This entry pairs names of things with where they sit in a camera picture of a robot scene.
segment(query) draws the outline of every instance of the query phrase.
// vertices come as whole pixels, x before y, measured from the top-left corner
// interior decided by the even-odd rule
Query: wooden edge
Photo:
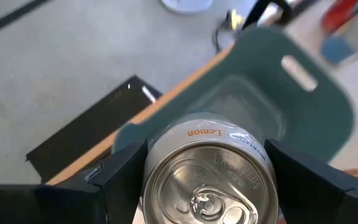
[[[291,2],[291,6],[296,6],[304,0],[294,0]],[[281,16],[281,13],[274,13],[265,21],[262,21],[262,25],[270,25],[273,24],[276,20],[278,20]],[[185,81],[181,82],[177,85],[172,91],[168,92],[161,96],[154,104],[146,107],[140,113],[131,118],[129,123],[141,123],[143,120],[152,116],[155,112],[157,112],[160,108],[166,105],[169,101],[171,101],[174,97],[176,97],[179,93],[189,87],[192,83],[194,83],[197,79],[202,77],[206,72],[211,70],[217,63],[223,60],[231,51],[233,45],[223,50],[221,53],[217,54],[212,60],[205,65],[204,67],[197,70],[195,73],[190,75]],[[71,177],[78,171],[80,171],[84,166],[88,165],[91,161],[94,161],[100,154],[105,153],[112,146],[117,133],[120,129],[115,130],[115,132],[111,133],[109,136],[104,138],[102,141],[93,146],[88,152],[84,153],[80,158],[71,163],[69,166],[64,168],[60,173],[58,173],[55,177],[50,179],[46,184],[55,185],[60,183],[61,181],[66,180]]]

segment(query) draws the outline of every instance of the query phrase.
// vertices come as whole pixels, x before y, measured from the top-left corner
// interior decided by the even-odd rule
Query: can rim
[[[250,162],[250,164],[252,166],[254,166],[254,168],[257,168],[255,170],[259,173],[260,176],[263,177],[262,180],[264,182],[264,189],[268,193],[268,198],[275,198],[275,200],[273,200],[273,202],[272,201],[268,202],[268,206],[269,207],[277,207],[277,211],[274,214],[274,216],[276,217],[274,223],[276,223],[278,214],[279,214],[279,212],[278,212],[279,206],[278,206],[278,195],[277,195],[277,188],[276,188],[277,185],[276,185],[274,172],[271,173],[257,158],[255,158],[254,155],[245,151],[242,147],[240,147],[236,144],[233,144],[231,142],[227,142],[227,141],[217,141],[217,140],[214,140],[213,142],[212,141],[208,142],[205,140],[192,141],[192,142],[189,142],[187,144],[184,144],[180,147],[173,149],[167,155],[162,157],[162,159],[157,162],[157,164],[151,170],[150,174],[147,176],[147,181],[145,183],[143,194],[142,194],[142,196],[143,196],[142,197],[142,205],[143,206],[145,206],[145,205],[151,206],[149,208],[149,211],[154,213],[154,211],[155,211],[154,206],[151,203],[146,202],[146,200],[149,200],[150,194],[148,194],[147,197],[145,197],[145,194],[147,192],[152,193],[154,191],[154,188],[155,188],[154,182],[155,182],[156,178],[161,173],[161,171],[159,171],[159,172],[157,172],[157,171],[162,170],[161,168],[165,167],[168,164],[168,162],[170,161],[170,159],[174,158],[176,155],[179,155],[187,150],[191,150],[196,147],[203,147],[203,146],[214,146],[214,147],[221,147],[223,149],[231,150],[231,151],[235,152],[238,156],[241,156],[245,160]],[[143,216],[144,216],[145,223],[146,224],[155,224],[155,223],[151,223],[151,220],[150,220],[153,217],[155,218],[155,215],[147,214],[147,210],[145,208],[143,208],[142,210],[143,210]]]

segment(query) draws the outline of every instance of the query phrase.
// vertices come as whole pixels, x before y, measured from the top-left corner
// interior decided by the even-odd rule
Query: red object
[[[358,0],[337,0],[325,13],[321,27],[328,34],[334,33],[354,16],[354,8]]]

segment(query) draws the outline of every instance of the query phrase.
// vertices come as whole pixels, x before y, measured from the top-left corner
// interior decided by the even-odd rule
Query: teal basket
[[[290,55],[313,77],[305,91],[282,67]],[[153,139],[192,111],[213,111],[236,123],[261,143],[273,138],[323,161],[351,134],[353,112],[342,90],[281,30],[245,31],[228,56],[140,124],[119,132],[113,151]]]

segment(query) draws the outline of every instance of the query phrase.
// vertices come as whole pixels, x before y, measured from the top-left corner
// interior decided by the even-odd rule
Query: white object
[[[198,14],[211,7],[213,0],[161,0],[171,11],[179,14]]]

